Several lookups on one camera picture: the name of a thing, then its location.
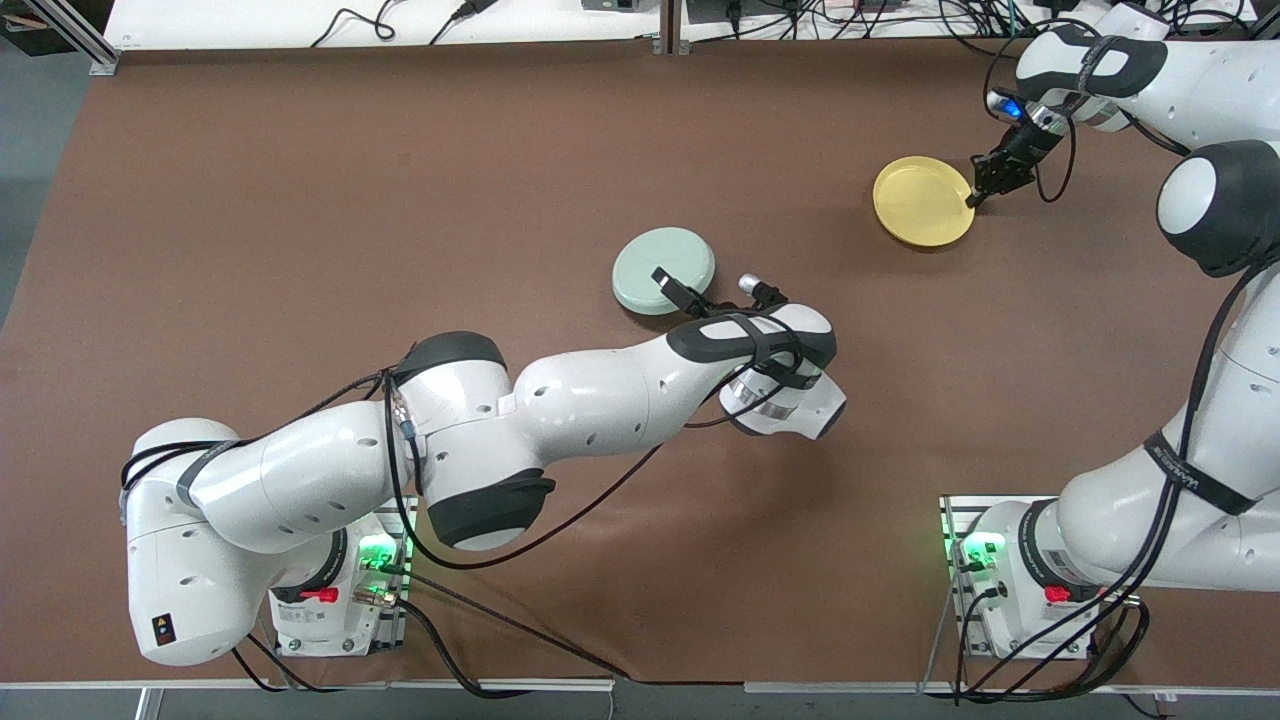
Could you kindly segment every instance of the robotic arm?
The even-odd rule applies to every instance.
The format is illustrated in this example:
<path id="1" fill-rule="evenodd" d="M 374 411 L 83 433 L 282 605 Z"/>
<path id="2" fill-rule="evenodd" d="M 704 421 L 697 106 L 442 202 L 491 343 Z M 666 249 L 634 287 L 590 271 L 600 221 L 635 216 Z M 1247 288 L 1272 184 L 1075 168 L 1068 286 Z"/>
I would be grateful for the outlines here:
<path id="1" fill-rule="evenodd" d="M 700 300 L 664 274 L 662 282 Z M 836 355 L 831 324 L 754 277 L 742 288 L 759 311 L 701 304 L 709 316 L 663 337 L 544 357 L 515 383 L 484 336 L 424 340 L 393 372 L 403 434 L 385 432 L 383 406 L 371 401 L 323 410 L 247 445 L 205 419 L 148 430 L 134 455 L 223 442 L 148 470 L 124 498 L 129 614 L 142 655 L 165 665 L 211 660 L 244 638 L 269 589 L 278 603 L 301 605 L 360 571 L 360 557 L 380 552 L 380 528 L 369 521 L 393 496 L 388 457 L 402 482 L 417 475 L 411 442 L 439 539 L 485 551 L 532 524 L 556 487 L 544 475 L 549 465 L 663 443 L 717 388 L 749 434 L 822 437 L 845 406 L 824 373 Z"/>
<path id="2" fill-rule="evenodd" d="M 1157 201 L 1169 242 L 1211 277 L 1274 263 L 1280 74 L 1268 68 L 1280 67 L 1280 44 L 1165 42 L 1162 20 L 1133 5 L 1116 6 L 1098 31 L 1046 32 L 1019 60 L 1018 96 L 989 99 L 1014 127 L 974 159 L 970 206 L 1030 182 L 1066 117 L 1114 132 L 1129 124 L 1128 113 L 1189 149 Z M 1187 492 L 1148 584 L 1280 591 L 1277 272 L 1253 279 L 1212 359 L 1185 464 L 1176 461 L 1184 407 L 1138 448 L 1073 479 L 1060 498 L 1000 502 L 956 543 L 957 566 L 977 568 L 974 591 L 1000 593 L 983 614 L 996 655 L 1010 655 L 1119 579 L 1167 480 Z M 1091 618 L 1020 655 L 1046 656 Z"/>

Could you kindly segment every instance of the red button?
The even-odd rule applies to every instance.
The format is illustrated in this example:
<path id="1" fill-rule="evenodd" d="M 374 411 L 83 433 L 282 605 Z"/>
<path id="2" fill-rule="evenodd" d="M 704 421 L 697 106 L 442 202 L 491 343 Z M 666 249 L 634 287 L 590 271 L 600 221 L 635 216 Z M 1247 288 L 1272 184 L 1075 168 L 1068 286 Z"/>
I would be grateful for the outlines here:
<path id="1" fill-rule="evenodd" d="M 317 591 L 302 591 L 302 597 L 314 597 L 320 602 L 338 602 L 338 588 L 321 588 Z"/>
<path id="2" fill-rule="evenodd" d="M 1050 585 L 1044 588 L 1044 600 L 1050 602 L 1066 602 L 1071 600 L 1071 591 L 1062 585 Z"/>

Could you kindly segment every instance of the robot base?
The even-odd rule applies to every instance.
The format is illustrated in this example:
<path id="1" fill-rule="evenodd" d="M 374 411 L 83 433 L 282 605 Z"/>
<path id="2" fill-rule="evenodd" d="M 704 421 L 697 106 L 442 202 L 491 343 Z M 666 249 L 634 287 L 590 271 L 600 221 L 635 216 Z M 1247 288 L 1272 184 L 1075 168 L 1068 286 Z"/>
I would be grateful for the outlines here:
<path id="1" fill-rule="evenodd" d="M 415 518 L 417 498 L 404 498 L 410 518 Z M 404 642 L 404 614 L 399 609 L 374 607 L 352 602 L 358 588 L 402 588 L 399 575 L 361 568 L 371 555 L 408 565 L 411 547 L 403 532 L 396 503 L 388 502 L 375 512 L 347 525 L 348 552 L 332 588 L 337 602 L 306 598 L 282 602 L 268 596 L 271 624 L 275 625 L 279 653 L 285 657 L 352 657 L 394 650 Z M 407 589 L 401 589 L 406 596 Z"/>
<path id="2" fill-rule="evenodd" d="M 984 570 L 961 573 L 956 594 L 956 616 L 963 619 L 975 594 L 996 589 L 1000 594 L 978 603 L 969 621 L 972 655 L 986 651 L 1006 657 L 1025 642 L 1080 607 L 1074 602 L 1048 602 L 1044 588 L 1032 578 L 1018 548 L 1018 525 L 1030 501 L 1041 497 L 964 496 L 943 500 L 943 529 L 951 543 L 952 568 L 980 561 Z M 960 529 L 952 536 L 951 528 Z M 1043 659 L 1066 638 L 1074 635 L 1097 615 L 1091 610 L 1019 651 L 1019 657 Z M 980 629 L 977 620 L 982 620 Z M 1089 635 L 1082 635 L 1071 647 L 1060 652 L 1059 660 L 1088 657 Z"/>

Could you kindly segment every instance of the blue light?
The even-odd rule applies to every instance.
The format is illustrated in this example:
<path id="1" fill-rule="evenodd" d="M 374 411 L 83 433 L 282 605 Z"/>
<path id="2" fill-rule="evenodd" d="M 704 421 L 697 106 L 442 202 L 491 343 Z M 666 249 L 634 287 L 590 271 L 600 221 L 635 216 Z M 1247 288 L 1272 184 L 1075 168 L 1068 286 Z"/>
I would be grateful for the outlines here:
<path id="1" fill-rule="evenodd" d="M 1021 106 L 1018 105 L 1018 101 L 1014 99 L 1006 97 L 1005 101 L 1000 104 L 1000 109 L 1004 110 L 1006 115 L 1014 118 L 1015 120 L 1023 117 L 1023 109 Z"/>

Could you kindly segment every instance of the black label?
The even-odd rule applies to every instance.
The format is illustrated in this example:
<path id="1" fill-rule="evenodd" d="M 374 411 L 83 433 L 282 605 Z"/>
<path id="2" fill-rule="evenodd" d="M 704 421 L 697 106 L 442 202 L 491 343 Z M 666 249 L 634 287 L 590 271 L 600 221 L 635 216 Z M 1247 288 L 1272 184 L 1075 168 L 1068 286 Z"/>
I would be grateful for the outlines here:
<path id="1" fill-rule="evenodd" d="M 173 618 L 168 612 L 152 618 L 151 629 L 155 630 L 157 647 L 166 646 L 178 639 L 178 635 L 173 634 Z"/>

